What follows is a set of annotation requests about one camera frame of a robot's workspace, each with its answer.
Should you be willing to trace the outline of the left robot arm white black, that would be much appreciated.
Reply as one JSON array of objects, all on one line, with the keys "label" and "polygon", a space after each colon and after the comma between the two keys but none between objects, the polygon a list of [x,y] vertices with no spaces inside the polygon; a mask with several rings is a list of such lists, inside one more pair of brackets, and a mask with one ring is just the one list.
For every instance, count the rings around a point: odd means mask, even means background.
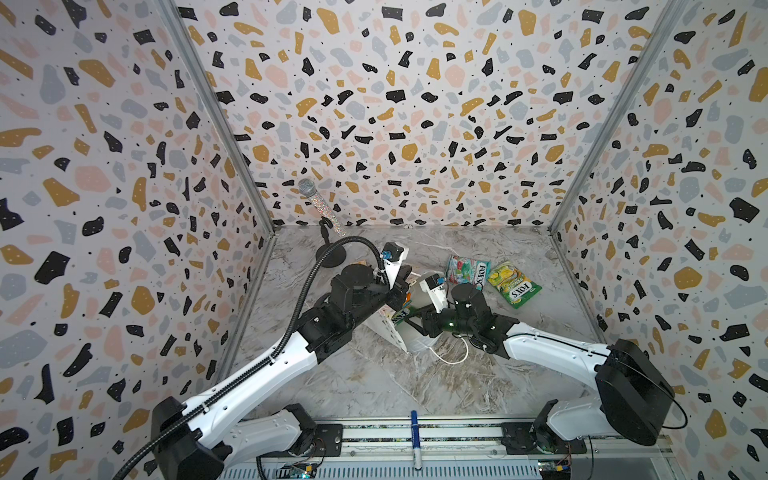
[{"label": "left robot arm white black", "polygon": [[300,404],[255,421],[246,421],[245,416],[345,346],[354,330],[383,306],[402,306],[411,271],[404,265],[383,280],[368,265],[346,266],[332,279],[330,292],[300,315],[282,350],[269,348],[225,381],[185,402],[173,397],[162,401],[152,414],[153,435],[169,433],[152,449],[162,476],[216,479],[249,457],[312,453],[317,424]]}]

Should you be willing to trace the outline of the teal fruit Fox's candy bag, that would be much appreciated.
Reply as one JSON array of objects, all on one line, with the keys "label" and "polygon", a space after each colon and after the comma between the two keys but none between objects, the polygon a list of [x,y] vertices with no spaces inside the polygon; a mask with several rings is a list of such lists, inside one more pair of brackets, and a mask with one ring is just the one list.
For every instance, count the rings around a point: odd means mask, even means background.
[{"label": "teal fruit Fox's candy bag", "polygon": [[492,263],[469,257],[453,255],[446,268],[446,280],[451,285],[470,284],[482,291],[487,282]]}]

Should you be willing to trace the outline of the white paper gift bag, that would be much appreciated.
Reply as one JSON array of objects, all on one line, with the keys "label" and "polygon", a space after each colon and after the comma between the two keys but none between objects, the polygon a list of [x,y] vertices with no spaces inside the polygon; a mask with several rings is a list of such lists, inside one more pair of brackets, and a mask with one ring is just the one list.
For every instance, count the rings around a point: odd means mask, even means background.
[{"label": "white paper gift bag", "polygon": [[409,292],[404,307],[400,311],[395,312],[389,306],[383,306],[365,320],[363,325],[405,353],[416,354],[429,351],[446,365],[460,365],[466,361],[469,355],[467,340],[453,335],[463,342],[465,351],[460,359],[447,360],[441,357],[435,348],[438,338],[444,332],[435,338],[431,338],[422,327],[422,314],[433,305],[429,297],[421,290],[419,281],[424,276],[432,273],[438,272],[431,271],[420,275],[410,274],[407,277]]}]

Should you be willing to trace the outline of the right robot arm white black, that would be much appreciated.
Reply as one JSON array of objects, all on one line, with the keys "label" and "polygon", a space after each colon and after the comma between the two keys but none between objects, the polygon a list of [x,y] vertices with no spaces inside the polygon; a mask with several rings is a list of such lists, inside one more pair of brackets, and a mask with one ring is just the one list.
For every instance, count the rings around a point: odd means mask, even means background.
[{"label": "right robot arm white black", "polygon": [[519,448],[553,452],[561,443],[611,435],[655,445],[675,403],[674,392],[633,342],[580,342],[544,332],[493,312],[471,284],[448,290],[432,276],[419,286],[430,301],[418,313],[424,335],[450,333],[484,353],[537,364],[590,389],[575,400],[546,402],[528,430],[516,435]]}]

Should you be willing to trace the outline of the yellow green Fox's candy bag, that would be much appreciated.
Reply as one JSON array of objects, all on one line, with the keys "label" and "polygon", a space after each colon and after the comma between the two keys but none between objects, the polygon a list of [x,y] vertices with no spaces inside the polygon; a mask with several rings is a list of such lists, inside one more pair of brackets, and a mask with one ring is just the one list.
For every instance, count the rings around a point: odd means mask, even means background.
[{"label": "yellow green Fox's candy bag", "polygon": [[494,267],[489,273],[488,282],[515,309],[525,305],[541,291],[540,285],[509,261]]}]

